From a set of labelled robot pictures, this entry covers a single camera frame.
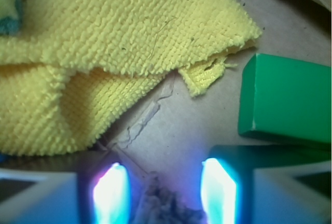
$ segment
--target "blue light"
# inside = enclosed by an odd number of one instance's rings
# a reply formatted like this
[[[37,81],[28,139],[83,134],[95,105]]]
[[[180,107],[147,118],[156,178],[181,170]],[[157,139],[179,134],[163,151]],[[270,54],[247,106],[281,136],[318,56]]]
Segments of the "blue light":
[[[201,200],[208,223],[234,224],[237,183],[215,158],[203,162]]]
[[[124,166],[114,163],[93,189],[95,222],[128,223],[130,196],[128,172]]]

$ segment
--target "green plastic block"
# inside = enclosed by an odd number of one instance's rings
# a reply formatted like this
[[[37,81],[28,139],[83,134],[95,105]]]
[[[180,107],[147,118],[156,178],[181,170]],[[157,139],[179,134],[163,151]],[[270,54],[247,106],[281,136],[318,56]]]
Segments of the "green plastic block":
[[[238,128],[243,136],[330,147],[331,67],[254,55],[242,74]]]

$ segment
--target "cardboard surface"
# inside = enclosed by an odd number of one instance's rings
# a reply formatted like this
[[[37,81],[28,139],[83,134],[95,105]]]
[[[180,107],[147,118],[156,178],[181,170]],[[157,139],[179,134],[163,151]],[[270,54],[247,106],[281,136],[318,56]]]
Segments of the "cardboard surface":
[[[138,174],[157,171],[189,207],[201,208],[201,162],[217,144],[257,145],[238,135],[242,70],[255,52],[331,66],[331,14],[311,0],[238,0],[264,30],[257,49],[229,56],[228,68],[206,95],[192,99],[173,72],[126,112],[101,140],[121,149]]]

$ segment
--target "cloth fold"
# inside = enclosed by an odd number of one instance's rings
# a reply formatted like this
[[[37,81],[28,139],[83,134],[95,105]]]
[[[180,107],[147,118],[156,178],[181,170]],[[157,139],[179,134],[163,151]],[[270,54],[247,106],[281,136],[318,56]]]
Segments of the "cloth fold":
[[[236,0],[23,0],[18,36],[0,36],[0,152],[91,146],[165,74],[192,96],[261,30]]]

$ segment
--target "yellow microfiber cloth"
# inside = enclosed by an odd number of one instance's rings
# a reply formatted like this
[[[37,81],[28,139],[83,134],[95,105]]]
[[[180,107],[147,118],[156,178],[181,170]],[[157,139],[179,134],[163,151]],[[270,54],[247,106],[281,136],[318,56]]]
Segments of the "yellow microfiber cloth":
[[[23,0],[18,36],[0,36],[0,152],[91,146],[178,69],[192,96],[261,31],[236,0]]]

